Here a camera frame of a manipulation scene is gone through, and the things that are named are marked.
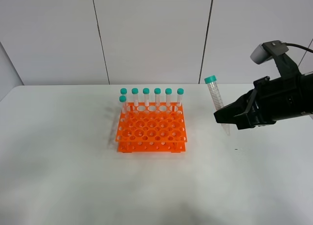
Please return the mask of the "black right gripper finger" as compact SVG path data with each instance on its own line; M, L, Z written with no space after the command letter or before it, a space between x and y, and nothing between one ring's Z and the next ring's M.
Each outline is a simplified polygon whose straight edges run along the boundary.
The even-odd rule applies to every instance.
M214 117L217 123L234 124L238 130L252 128L249 117L245 113L236 113L235 109L222 108L214 112Z
M252 93L254 89L248 91L247 93L240 96L236 101L233 103L223 107L223 110L226 110L229 113L242 113L246 110L248 103L251 99Z

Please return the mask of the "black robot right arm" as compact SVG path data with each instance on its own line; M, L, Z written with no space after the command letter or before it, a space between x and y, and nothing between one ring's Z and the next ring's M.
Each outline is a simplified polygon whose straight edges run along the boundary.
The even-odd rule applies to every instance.
M237 129L273 125L279 120L313 113L313 75L254 81L254 89L214 113L217 123Z

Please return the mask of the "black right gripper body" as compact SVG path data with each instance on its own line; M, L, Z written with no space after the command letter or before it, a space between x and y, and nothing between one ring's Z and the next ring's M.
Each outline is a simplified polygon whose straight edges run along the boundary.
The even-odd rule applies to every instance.
M252 128L273 125L279 120L312 115L313 76L263 80L254 88L246 108Z

